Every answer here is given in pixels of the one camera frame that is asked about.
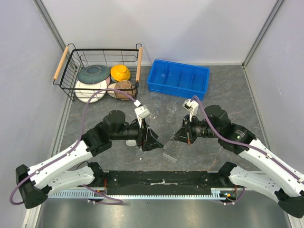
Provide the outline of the clear acrylic tube rack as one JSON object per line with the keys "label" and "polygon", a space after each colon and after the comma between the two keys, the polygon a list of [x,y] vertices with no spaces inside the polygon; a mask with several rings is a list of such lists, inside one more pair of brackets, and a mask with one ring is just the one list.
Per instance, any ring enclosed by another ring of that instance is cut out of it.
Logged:
{"label": "clear acrylic tube rack", "polygon": [[172,162],[177,162],[177,159],[183,149],[183,145],[184,143],[179,141],[167,142],[163,147],[163,156]]}

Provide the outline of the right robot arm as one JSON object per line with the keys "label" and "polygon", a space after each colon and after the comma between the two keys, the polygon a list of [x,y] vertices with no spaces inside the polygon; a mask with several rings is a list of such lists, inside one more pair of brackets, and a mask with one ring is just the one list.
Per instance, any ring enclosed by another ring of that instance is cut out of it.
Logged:
{"label": "right robot arm", "polygon": [[264,172],[263,176],[226,162],[218,171],[218,183],[250,188],[272,200],[289,215],[304,216],[304,175],[272,153],[247,128],[229,120],[219,105],[204,109],[203,120],[196,116],[199,104],[187,100],[183,107],[189,111],[181,128],[172,136],[173,141],[193,144],[197,138],[216,138],[220,146],[251,162]]}

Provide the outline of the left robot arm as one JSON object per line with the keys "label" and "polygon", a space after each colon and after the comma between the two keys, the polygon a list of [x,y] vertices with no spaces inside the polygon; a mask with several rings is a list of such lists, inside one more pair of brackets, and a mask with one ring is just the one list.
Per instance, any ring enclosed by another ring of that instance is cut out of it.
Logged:
{"label": "left robot arm", "polygon": [[17,167],[16,184],[21,204],[32,209],[61,190],[83,185],[86,188],[105,185],[105,173],[97,162],[90,162],[74,171],[71,168],[110,149],[115,140],[134,141],[135,146],[144,152],[163,148],[158,135],[144,119],[148,114],[144,111],[127,123],[124,112],[112,110],[67,149],[37,165]]}

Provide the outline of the white plastic bowl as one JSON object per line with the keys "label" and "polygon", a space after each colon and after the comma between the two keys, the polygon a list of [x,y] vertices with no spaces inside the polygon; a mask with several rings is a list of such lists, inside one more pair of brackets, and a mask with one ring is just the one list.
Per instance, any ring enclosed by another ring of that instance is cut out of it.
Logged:
{"label": "white plastic bowl", "polygon": [[126,145],[130,147],[134,147],[137,145],[136,140],[126,140]]}

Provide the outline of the small glass bottle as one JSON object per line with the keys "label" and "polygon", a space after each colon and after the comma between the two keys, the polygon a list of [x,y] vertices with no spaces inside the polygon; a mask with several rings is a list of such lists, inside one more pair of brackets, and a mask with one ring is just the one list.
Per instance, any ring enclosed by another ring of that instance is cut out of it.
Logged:
{"label": "small glass bottle", "polygon": [[173,120],[173,115],[172,114],[167,114],[166,115],[166,121],[171,122]]}

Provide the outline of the glass petri dish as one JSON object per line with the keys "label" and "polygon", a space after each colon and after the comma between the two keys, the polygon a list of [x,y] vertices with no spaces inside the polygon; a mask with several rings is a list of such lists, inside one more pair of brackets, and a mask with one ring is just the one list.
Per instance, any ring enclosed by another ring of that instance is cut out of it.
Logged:
{"label": "glass petri dish", "polygon": [[160,116],[160,111],[157,107],[149,108],[149,112],[150,112],[149,117],[151,119],[156,119]]}

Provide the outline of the glass conical flask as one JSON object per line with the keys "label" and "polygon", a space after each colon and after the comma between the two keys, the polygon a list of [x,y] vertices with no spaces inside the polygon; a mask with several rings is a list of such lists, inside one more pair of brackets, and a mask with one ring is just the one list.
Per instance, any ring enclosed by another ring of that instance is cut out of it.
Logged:
{"label": "glass conical flask", "polygon": [[175,102],[169,102],[169,103],[167,104],[167,109],[168,109],[170,112],[174,113],[175,111],[178,110],[178,105],[177,105]]}

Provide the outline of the glass beaker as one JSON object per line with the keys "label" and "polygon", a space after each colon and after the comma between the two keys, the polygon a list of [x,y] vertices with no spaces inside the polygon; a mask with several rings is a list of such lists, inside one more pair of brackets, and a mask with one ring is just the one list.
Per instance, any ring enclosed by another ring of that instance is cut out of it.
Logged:
{"label": "glass beaker", "polygon": [[162,104],[162,103],[161,103],[161,101],[160,101],[159,99],[155,99],[155,100],[154,100],[154,106],[155,106],[155,107],[160,107],[161,104]]}

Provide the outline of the blue plastic divided bin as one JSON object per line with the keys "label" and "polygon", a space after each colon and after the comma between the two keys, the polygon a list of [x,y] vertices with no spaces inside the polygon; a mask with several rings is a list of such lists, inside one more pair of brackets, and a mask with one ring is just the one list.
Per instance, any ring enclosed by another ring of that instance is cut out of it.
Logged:
{"label": "blue plastic divided bin", "polygon": [[148,90],[166,95],[204,99],[208,90],[210,70],[195,66],[156,59],[147,79]]}

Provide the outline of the brown ceramic bowl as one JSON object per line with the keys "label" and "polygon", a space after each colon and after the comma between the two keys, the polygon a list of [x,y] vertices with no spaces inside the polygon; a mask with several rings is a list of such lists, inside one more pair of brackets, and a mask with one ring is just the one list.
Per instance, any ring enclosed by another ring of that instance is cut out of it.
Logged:
{"label": "brown ceramic bowl", "polygon": [[[117,82],[114,88],[129,94],[132,98],[135,98],[136,95],[135,85],[128,80]],[[120,92],[115,92],[115,94],[116,97],[120,100],[126,101],[130,99],[128,96]]]}

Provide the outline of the white ceramic bowl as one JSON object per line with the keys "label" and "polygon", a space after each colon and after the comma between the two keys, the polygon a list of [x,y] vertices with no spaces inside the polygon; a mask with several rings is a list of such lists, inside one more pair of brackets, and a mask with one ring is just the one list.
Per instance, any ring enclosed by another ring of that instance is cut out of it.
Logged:
{"label": "white ceramic bowl", "polygon": [[[116,83],[112,83],[112,84],[110,84],[110,85],[108,86],[108,88],[109,88],[109,89],[115,89],[115,86],[116,86]],[[107,90],[107,93],[108,93],[111,97],[113,97],[113,98],[115,98],[115,99],[117,98],[115,91],[113,91],[113,90]]]}

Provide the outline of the yellow ceramic bowl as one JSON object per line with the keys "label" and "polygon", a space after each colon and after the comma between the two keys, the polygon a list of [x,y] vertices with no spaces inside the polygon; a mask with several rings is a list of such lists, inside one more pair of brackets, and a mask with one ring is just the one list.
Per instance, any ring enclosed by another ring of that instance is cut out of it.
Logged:
{"label": "yellow ceramic bowl", "polygon": [[129,80],[131,77],[131,72],[125,65],[115,65],[110,72],[114,81]]}

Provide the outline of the white ceramic plate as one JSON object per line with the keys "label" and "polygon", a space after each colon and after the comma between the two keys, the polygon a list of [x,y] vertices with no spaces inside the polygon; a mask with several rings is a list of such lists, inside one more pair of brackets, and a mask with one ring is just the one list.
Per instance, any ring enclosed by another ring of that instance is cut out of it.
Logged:
{"label": "white ceramic plate", "polygon": [[106,89],[107,86],[105,80],[95,84],[85,84],[77,81],[75,85],[75,95],[81,102],[87,103],[94,93],[101,89]]}

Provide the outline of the teal ceramic plate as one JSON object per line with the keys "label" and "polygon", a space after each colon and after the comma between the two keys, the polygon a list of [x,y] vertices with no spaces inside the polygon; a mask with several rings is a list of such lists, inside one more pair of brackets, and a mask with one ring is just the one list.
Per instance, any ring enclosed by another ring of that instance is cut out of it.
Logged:
{"label": "teal ceramic plate", "polygon": [[105,65],[90,65],[79,71],[78,81],[85,84],[95,84],[104,81],[110,75],[110,67]]}

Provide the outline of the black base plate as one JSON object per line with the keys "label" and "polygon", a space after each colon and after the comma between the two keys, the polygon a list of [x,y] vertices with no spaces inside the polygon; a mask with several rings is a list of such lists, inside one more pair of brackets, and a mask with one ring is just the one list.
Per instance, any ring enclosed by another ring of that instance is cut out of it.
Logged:
{"label": "black base plate", "polygon": [[235,185],[217,172],[207,171],[108,171],[102,180],[88,187],[106,187],[107,193],[198,193],[212,188],[234,188]]}

